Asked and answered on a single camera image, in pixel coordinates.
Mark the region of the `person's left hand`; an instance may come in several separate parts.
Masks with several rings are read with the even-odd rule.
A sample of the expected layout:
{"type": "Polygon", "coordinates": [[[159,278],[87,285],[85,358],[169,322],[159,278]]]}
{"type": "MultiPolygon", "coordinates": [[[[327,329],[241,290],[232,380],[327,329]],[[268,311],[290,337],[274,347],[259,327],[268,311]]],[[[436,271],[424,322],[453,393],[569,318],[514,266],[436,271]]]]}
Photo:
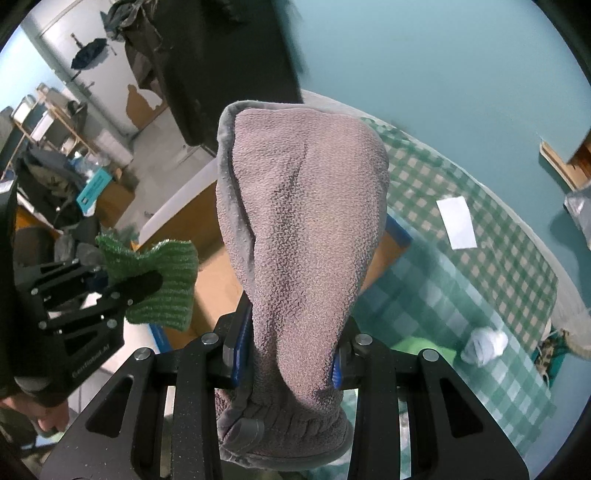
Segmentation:
{"type": "Polygon", "coordinates": [[[68,401],[54,407],[46,407],[25,394],[17,394],[2,399],[1,407],[15,410],[34,419],[44,432],[50,432],[53,429],[64,432],[70,419],[68,401]]]}

